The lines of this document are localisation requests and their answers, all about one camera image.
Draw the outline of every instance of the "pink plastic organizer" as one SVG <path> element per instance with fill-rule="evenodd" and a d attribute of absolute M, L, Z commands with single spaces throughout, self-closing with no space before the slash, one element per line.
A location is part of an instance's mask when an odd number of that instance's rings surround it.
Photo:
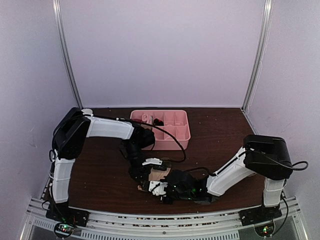
<path fill-rule="evenodd" d="M 131 119 L 145 121 L 161 120 L 164 126 L 157 126 L 171 133 L 182 145 L 184 149 L 188 147 L 191 138 L 188 116 L 183 110 L 134 110 L 130 115 Z M 152 128 L 155 136 L 153 150 L 180 150 L 178 144 L 168 134 L 158 129 Z"/>

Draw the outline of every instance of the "white wall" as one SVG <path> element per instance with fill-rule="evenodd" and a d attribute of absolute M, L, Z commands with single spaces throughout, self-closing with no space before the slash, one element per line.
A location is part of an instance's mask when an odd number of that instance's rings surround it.
<path fill-rule="evenodd" d="M 285 138 L 294 172 L 287 191 L 297 196 L 313 239 L 320 223 L 320 1 L 276 0 L 249 118 L 259 134 Z"/>
<path fill-rule="evenodd" d="M 43 190 L 54 127 L 75 105 L 51 1 L 0 7 L 0 239 L 17 239 Z"/>
<path fill-rule="evenodd" d="M 264 2 L 61 1 L 83 105 L 240 107 Z"/>

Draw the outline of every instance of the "pink box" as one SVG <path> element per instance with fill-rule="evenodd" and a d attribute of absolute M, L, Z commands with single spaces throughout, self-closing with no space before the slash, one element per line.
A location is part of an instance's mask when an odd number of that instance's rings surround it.
<path fill-rule="evenodd" d="M 161 120 L 164 126 L 157 126 L 171 133 L 182 145 L 183 149 L 188 147 L 191 138 L 188 116 L 184 110 L 134 110 L 130 115 L 131 119 L 144 121 Z M 158 129 L 152 128 L 155 136 L 155 145 L 153 150 L 180 150 L 180 147 L 168 134 Z"/>

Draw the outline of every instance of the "robotic arm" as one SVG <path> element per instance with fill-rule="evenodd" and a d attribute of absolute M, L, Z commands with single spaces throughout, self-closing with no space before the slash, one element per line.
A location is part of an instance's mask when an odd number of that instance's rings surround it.
<path fill-rule="evenodd" d="M 53 132 L 50 151 L 50 209 L 46 215 L 48 218 L 58 221 L 65 218 L 68 221 L 68 216 L 72 216 L 73 224 L 86 225 L 88 212 L 68 206 L 68 188 L 72 166 L 82 151 L 85 139 L 89 137 L 122 139 L 130 162 L 129 175 L 144 191 L 160 196 L 163 203 L 170 204 L 174 199 L 184 199 L 209 204 L 242 179 L 258 173 L 266 177 L 262 206 L 244 212 L 242 219 L 245 220 L 242 224 L 254 224 L 261 219 L 269 220 L 281 216 L 281 192 L 285 180 L 293 172 L 287 145 L 282 138 L 247 136 L 243 147 L 230 161 L 203 179 L 195 179 L 188 171 L 172 170 L 160 181 L 149 181 L 151 169 L 167 169 L 163 161 L 143 157 L 141 149 L 155 142 L 154 133 L 150 129 L 123 118 L 95 117 L 90 109 L 80 110 L 74 107 Z"/>

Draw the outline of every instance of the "wooden table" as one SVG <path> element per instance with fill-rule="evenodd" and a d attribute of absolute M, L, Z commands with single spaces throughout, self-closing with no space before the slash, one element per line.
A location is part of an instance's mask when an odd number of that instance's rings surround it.
<path fill-rule="evenodd" d="M 99 108 L 101 116 L 129 118 L 137 108 Z M 243 145 L 243 138 L 252 130 L 238 108 L 184 108 L 188 114 L 191 139 L 183 163 L 172 169 L 187 170 L 207 167 L 212 172 L 223 166 Z M 160 202 L 149 192 L 137 190 L 129 174 L 129 162 L 117 150 L 119 139 L 87 138 L 83 151 L 73 165 L 69 185 L 71 207 L 126 214 L 184 214 L 230 210 L 259 205 L 264 177 L 247 177 L 231 187 L 218 201 L 199 205 L 176 200 L 172 205 Z M 144 151 L 146 157 L 181 159 L 181 151 Z M 203 177 L 204 172 L 192 172 Z"/>

